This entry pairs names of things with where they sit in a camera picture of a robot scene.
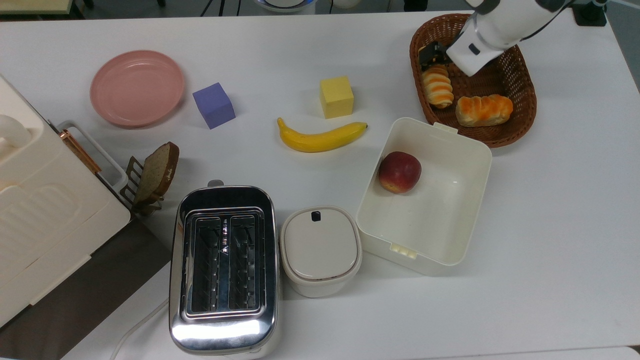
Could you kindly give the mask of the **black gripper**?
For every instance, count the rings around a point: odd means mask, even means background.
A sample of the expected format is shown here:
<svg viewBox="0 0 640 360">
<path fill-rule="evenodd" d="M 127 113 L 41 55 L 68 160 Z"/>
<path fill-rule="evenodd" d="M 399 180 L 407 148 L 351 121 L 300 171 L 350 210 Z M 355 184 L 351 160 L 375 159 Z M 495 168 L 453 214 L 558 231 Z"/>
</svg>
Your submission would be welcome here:
<svg viewBox="0 0 640 360">
<path fill-rule="evenodd" d="M 441 42 L 432 42 L 419 48 L 418 63 L 421 69 L 429 69 L 434 65 L 446 65 L 451 63 L 447 55 L 448 46 Z"/>
</svg>

